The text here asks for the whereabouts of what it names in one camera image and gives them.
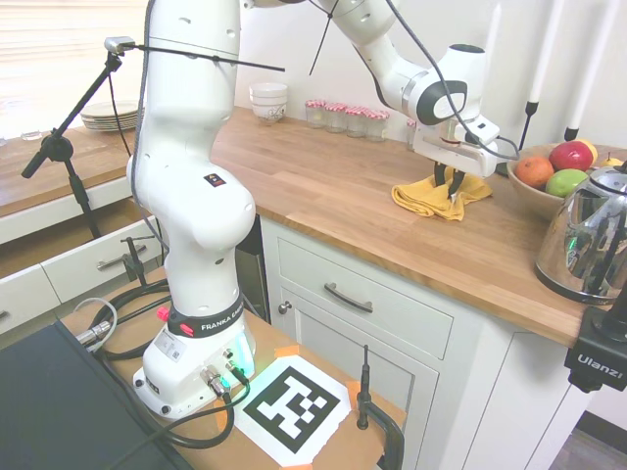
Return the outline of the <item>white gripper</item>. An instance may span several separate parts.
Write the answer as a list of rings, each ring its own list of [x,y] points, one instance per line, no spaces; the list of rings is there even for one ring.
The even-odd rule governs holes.
[[[419,127],[414,135],[416,153],[435,162],[434,185],[447,184],[448,198],[458,192],[466,174],[489,177],[495,172],[495,156],[485,150],[467,144],[451,144],[443,141],[437,132]]]

